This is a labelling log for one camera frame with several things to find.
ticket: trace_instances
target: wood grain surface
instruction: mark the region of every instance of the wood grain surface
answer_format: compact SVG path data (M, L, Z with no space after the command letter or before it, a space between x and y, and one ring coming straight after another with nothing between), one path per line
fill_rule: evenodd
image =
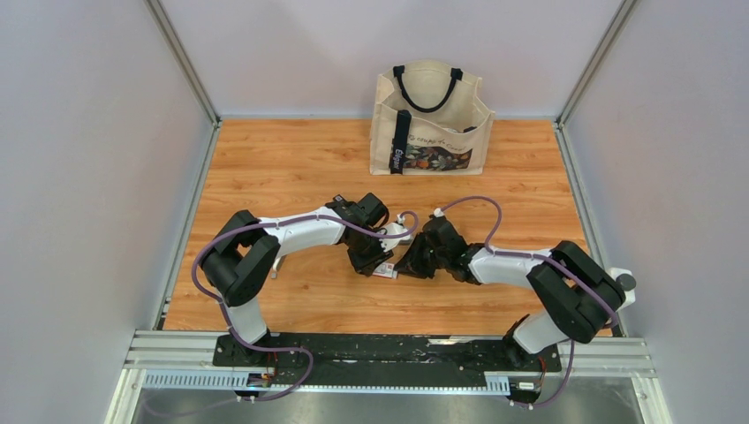
M216 303L190 280L190 265L237 210L256 216L311 211L336 194L357 201L376 194L395 214L422 222L437 207L470 194L503 206L495 246L535 249L561 239L585 246L562 158L548 121L496 121L480 176L369 175L369 120L229 120L223 122L187 243L165 329L224 329ZM467 202L447 217L466 241L482 241L496 220L486 202ZM392 261L405 251L399 247ZM348 333L503 334L541 309L532 291L504 284L459 283L356 274L345 246L291 254L260 293L271 330Z

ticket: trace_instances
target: tote bag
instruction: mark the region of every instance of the tote bag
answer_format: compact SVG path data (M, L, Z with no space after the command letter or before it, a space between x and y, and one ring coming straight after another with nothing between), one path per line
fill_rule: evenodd
M369 171L481 174L495 112L479 99L480 86L481 78L435 60L379 75Z

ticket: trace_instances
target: bag strap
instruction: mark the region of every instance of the bag strap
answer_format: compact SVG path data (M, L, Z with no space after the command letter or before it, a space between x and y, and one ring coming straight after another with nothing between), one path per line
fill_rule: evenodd
M399 110L396 118L396 131L393 134L393 148L390 150L390 173L403 174L405 147L408 145L408 131L411 129L411 112Z
M408 92L405 91L405 85L403 84L404 72L404 64L401 64L400 66L393 66L393 76L395 76L398 81L398 86L400 87L400 92L403 94L403 98L408 102L408 104L411 105L412 108L418 110L421 113L432 113L438 111L450 98L452 90L455 89L456 81L463 79L463 71L461 71L460 68L452 68L450 70L450 86L447 87L447 93L445 93L443 100L433 108L422 108L418 104L414 103L413 100L411 100L411 96L409 96Z

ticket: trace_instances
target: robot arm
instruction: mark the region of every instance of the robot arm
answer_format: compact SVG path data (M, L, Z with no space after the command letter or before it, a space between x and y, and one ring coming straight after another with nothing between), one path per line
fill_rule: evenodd
M432 278L437 269L446 269L462 282L533 289L545 310L516 322L504 338L508 352L525 361L543 348L568 338L589 343L609 319L595 299L577 285L570 286L565 276L544 261L544 257L562 263L614 311L634 301L636 284L629 271L605 272L570 241L552 249L499 250L493 254L481 243L467 244L444 216L432 216L424 224L395 270L399 274Z
M265 228L242 232L217 243L199 263L206 278L221 294L235 330L248 343L254 343L268 331L262 319L257 294L273 267L276 258L312 246L344 243L352 266L359 274L371 276L375 268L392 257L392 249L400 238L380 240L346 227L343 223L320 216L330 216L367 231L387 219L388 209L371 193L358 202L347 201L340 195L312 212L282 218L255 217L241 210L226 223L217 236L252 224ZM406 232L401 222L378 229L389 235ZM239 246L249 247L242 255Z

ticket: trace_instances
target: metal floor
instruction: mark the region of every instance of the metal floor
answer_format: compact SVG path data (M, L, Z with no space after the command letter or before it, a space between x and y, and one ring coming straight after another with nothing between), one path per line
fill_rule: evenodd
M556 389L558 379L548 379L545 391ZM268 403L230 404L178 419L148 414L143 399L160 413L201 409L227 398L217 390L143 390L133 423L575 423L640 424L644 421L629 379L573 378L564 394L547 408L525 411L499 397L476 395L389 395L292 393Z

